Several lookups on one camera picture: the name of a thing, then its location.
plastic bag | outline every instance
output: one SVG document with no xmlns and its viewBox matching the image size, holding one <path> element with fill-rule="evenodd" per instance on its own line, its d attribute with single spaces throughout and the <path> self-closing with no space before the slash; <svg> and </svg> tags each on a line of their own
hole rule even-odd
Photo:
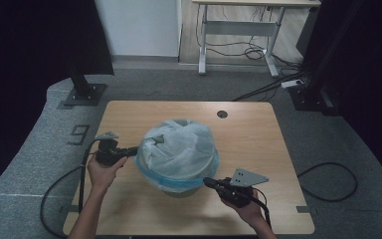
<svg viewBox="0 0 382 239">
<path fill-rule="evenodd" d="M 191 119 L 167 120 L 141 140 L 135 164 L 157 188 L 181 193 L 213 177 L 219 156 L 210 129 Z"/>
</svg>

desk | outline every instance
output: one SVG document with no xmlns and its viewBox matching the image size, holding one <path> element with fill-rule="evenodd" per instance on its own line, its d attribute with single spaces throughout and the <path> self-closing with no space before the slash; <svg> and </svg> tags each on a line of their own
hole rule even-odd
<svg viewBox="0 0 382 239">
<path fill-rule="evenodd" d="M 218 111 L 228 116 L 221 119 Z M 113 131 L 119 146 L 139 145 L 152 127 L 165 120 L 191 119 L 207 125 L 219 151 L 215 178 L 232 176 L 238 167 L 267 176 L 256 187 L 268 199 L 278 234 L 310 234 L 314 226 L 273 108 L 268 103 L 110 102 L 97 134 Z M 85 198 L 90 192 L 86 175 Z M 78 205 L 78 194 L 73 200 Z M 78 213 L 64 225 L 69 234 Z M 97 235 L 253 235 L 255 232 L 215 190 L 205 186 L 190 197 L 173 198 L 150 186 L 132 161 L 122 168 L 101 208 Z"/>
<path fill-rule="evenodd" d="M 264 58 L 268 64 L 272 77 L 279 76 L 275 63 L 272 59 L 272 52 L 278 37 L 282 19 L 286 7 L 318 7 L 321 3 L 318 0 L 193 0 L 193 3 L 204 5 L 202 18 L 200 47 L 200 59 L 198 63 L 198 73 L 206 73 L 206 35 L 241 35 L 241 36 L 266 36 L 272 37 L 266 50 L 263 50 Z M 271 6 L 281 7 L 276 22 L 233 22 L 233 21 L 208 21 L 208 5 L 234 5 L 234 6 Z"/>
</svg>

desk leg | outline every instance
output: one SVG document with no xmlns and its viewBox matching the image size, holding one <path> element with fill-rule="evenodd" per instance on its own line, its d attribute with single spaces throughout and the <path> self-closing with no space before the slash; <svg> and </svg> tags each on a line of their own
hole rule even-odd
<svg viewBox="0 0 382 239">
<path fill-rule="evenodd" d="M 275 63 L 273 62 L 272 58 L 272 52 L 273 47 L 275 46 L 276 38 L 279 34 L 279 29 L 282 25 L 282 19 L 284 18 L 285 14 L 285 7 L 281 7 L 281 11 L 279 13 L 278 20 L 276 21 L 276 25 L 274 28 L 272 40 L 269 42 L 268 48 L 266 50 L 263 50 L 263 53 L 265 54 L 266 63 L 268 64 L 269 70 L 271 71 L 272 77 L 276 78 L 279 76 L 278 70 L 276 69 Z"/>
<path fill-rule="evenodd" d="M 201 24 L 202 43 L 200 47 L 200 60 L 198 62 L 198 74 L 206 74 L 206 24 L 207 24 L 207 6 L 204 5 L 203 24 Z"/>
</svg>

white wall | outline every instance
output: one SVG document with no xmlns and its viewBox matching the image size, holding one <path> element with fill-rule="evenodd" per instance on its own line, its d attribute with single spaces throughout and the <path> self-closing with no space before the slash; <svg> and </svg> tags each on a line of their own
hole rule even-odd
<svg viewBox="0 0 382 239">
<path fill-rule="evenodd" d="M 180 0 L 95 0 L 110 54 L 178 57 Z"/>
</svg>

black metal base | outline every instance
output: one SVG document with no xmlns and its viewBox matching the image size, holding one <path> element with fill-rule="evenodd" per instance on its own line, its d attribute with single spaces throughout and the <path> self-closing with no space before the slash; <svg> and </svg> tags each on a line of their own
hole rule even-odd
<svg viewBox="0 0 382 239">
<path fill-rule="evenodd" d="M 101 95 L 106 89 L 106 84 L 89 84 L 90 91 L 86 96 L 80 96 L 77 94 L 75 88 L 73 88 L 64 101 L 63 105 L 66 107 L 72 106 L 88 106 L 95 107 L 100 101 Z"/>
<path fill-rule="evenodd" d="M 303 90 L 304 88 L 288 88 L 293 106 L 297 111 L 322 112 L 326 116 L 339 116 L 337 109 L 329 107 L 321 95 L 308 100 L 304 97 Z"/>
</svg>

